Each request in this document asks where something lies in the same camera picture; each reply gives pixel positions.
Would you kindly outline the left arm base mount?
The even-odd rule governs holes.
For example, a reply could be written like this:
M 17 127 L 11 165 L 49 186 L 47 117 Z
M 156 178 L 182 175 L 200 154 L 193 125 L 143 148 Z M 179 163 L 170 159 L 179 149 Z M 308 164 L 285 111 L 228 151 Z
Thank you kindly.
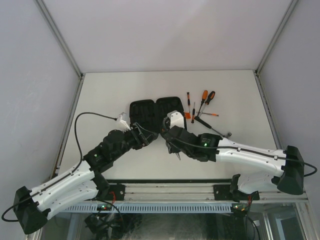
M 98 193 L 96 199 L 104 201 L 123 201 L 126 186 L 123 184 L 110 184 L 101 174 L 93 178 Z

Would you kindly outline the black plastic tool case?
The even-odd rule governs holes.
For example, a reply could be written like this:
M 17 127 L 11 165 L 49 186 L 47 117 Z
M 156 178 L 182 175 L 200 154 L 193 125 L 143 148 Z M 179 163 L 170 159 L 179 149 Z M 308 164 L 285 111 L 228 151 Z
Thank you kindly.
M 182 101 L 177 96 L 163 97 L 156 101 L 151 99 L 134 101 L 129 106 L 130 123 L 138 123 L 141 127 L 160 134 L 164 118 L 172 111 L 184 114 Z

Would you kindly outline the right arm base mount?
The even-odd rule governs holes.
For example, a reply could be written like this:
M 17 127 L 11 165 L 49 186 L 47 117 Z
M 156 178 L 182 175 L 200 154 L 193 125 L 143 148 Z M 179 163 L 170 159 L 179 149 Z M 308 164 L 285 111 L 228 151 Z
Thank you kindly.
M 214 199 L 216 201 L 234 201 L 239 203 L 246 200 L 260 200 L 258 191 L 251 194 L 243 193 L 238 189 L 238 181 L 240 174 L 236 174 L 232 177 L 230 184 L 216 184 L 213 186 Z

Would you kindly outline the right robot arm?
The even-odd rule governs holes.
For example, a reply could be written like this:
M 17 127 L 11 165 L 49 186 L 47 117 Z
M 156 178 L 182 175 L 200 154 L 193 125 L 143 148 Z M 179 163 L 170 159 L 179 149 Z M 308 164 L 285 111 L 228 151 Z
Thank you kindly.
M 200 162 L 222 162 L 258 168 L 253 175 L 238 173 L 233 176 L 235 184 L 229 187 L 230 195 L 237 200 L 267 185 L 286 194 L 302 195 L 304 192 L 305 162 L 297 147 L 285 150 L 269 150 L 239 144 L 211 133 L 195 135 L 174 126 L 162 132 L 169 153 L 184 153 Z

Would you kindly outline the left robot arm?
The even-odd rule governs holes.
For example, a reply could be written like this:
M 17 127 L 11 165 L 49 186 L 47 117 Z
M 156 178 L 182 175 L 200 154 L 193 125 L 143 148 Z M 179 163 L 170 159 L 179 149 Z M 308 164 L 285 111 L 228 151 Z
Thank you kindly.
M 13 212 L 26 235 L 41 229 L 59 212 L 85 200 L 104 200 L 110 185 L 103 172 L 125 153 L 148 146 L 158 138 L 156 132 L 135 123 L 130 130 L 112 130 L 82 160 L 61 175 L 28 189 L 15 192 Z

